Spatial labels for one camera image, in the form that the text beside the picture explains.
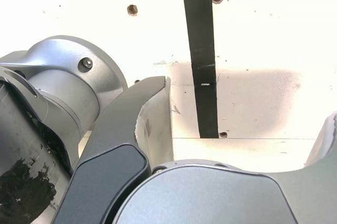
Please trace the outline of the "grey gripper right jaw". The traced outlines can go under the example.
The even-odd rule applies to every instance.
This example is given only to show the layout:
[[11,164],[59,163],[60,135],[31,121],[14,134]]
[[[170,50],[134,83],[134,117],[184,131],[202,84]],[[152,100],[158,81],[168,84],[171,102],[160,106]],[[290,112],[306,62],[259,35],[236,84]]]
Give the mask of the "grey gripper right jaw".
[[114,223],[336,223],[336,114],[304,168],[273,173],[181,165],[142,182]]

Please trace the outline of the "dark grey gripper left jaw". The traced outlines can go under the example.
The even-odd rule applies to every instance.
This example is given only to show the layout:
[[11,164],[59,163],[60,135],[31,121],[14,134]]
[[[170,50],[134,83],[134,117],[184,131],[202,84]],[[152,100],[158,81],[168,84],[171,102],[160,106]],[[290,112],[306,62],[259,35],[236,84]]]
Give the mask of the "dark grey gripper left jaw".
[[111,223],[152,169],[173,161],[170,87],[168,77],[148,77],[104,110],[54,223]]

